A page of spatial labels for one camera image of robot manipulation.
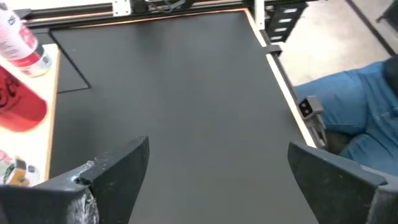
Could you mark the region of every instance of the wooden surface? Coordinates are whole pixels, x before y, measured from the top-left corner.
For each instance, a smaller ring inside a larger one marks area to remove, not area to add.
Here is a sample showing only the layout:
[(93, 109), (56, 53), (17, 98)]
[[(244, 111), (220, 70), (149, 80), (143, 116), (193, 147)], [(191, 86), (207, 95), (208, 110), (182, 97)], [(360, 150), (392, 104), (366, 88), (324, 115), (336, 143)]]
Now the wooden surface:
[(50, 71), (46, 74), (30, 78), (17, 68), (0, 58), (0, 64), (24, 82), (47, 102), (47, 115), (34, 129), (24, 133), (14, 133), (0, 127), (0, 149), (11, 156), (19, 156), (29, 164), (36, 166), (40, 174), (40, 182), (48, 179), (52, 149), (53, 123), (57, 98), (59, 50), (57, 45), (44, 46), (53, 60)]

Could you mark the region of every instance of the person's leg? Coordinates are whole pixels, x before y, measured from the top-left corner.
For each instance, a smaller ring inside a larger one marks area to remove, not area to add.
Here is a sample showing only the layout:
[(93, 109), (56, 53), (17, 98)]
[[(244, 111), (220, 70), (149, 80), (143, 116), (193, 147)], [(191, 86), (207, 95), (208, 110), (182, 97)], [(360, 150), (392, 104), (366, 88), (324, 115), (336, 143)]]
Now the person's leg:
[(360, 134), (351, 140), (340, 155), (361, 165), (398, 176), (398, 161), (391, 154), (392, 146), (389, 147), (387, 149), (368, 134)]
[(355, 70), (341, 72), (296, 86), (298, 97), (316, 96), (322, 104), (326, 129), (345, 134), (363, 133), (366, 126), (366, 95)]

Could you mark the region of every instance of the person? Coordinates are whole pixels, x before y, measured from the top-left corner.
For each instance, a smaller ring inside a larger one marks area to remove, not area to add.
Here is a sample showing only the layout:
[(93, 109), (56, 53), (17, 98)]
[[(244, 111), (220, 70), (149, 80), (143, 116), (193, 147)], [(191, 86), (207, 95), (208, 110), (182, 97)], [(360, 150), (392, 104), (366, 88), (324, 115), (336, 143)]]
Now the person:
[(353, 138), (340, 156), (398, 176), (398, 55), (295, 87), (316, 96), (326, 130)]

